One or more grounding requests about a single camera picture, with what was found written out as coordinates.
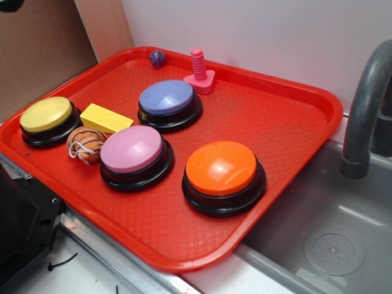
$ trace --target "pink screw toy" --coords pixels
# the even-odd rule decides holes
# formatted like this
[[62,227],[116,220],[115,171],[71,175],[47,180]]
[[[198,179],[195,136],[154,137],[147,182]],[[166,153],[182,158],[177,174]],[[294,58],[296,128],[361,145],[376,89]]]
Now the pink screw toy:
[[192,58],[193,75],[184,77],[184,81],[189,83],[197,93],[208,95],[214,89],[215,71],[206,70],[203,50],[195,48],[190,53]]

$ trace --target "gray faucet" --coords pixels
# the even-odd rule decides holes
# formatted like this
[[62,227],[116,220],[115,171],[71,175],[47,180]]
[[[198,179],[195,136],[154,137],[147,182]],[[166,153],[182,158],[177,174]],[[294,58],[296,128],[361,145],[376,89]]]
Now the gray faucet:
[[392,156],[392,40],[381,43],[362,74],[345,132],[341,173],[359,179],[369,170],[370,151]]

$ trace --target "purple ball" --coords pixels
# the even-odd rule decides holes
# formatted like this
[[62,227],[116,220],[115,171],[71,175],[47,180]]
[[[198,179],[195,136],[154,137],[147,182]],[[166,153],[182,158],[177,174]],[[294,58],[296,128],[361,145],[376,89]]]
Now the purple ball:
[[162,51],[154,50],[149,55],[150,63],[155,67],[160,67],[165,64],[166,62],[166,55]]

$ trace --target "red tray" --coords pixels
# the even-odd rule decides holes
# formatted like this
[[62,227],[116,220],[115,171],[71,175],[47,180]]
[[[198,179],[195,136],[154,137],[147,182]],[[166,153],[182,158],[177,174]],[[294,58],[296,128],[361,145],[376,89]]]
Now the red tray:
[[[192,74],[190,57],[160,49],[163,67],[148,61],[156,48],[124,51],[42,97],[64,96],[84,110],[95,103],[137,119],[148,86]],[[56,192],[74,210],[151,266],[174,273],[196,270],[231,253],[287,184],[339,125],[343,109],[330,93],[214,62],[214,91],[200,96],[202,117],[187,129],[164,134],[175,166],[158,185],[134,194],[109,189],[99,164],[71,159],[65,144],[32,149],[21,139],[19,111],[0,127],[0,152]],[[248,146],[267,176],[266,193],[248,212],[216,219],[186,203],[181,190],[189,156],[202,145],[233,140]]]

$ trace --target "sink basin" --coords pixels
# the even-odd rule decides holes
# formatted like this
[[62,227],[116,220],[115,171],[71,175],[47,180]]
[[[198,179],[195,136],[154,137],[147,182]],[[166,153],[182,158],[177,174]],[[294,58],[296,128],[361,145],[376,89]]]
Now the sink basin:
[[372,155],[369,174],[348,179],[341,151],[329,140],[288,185],[245,237],[247,258],[306,293],[391,293],[392,161]]

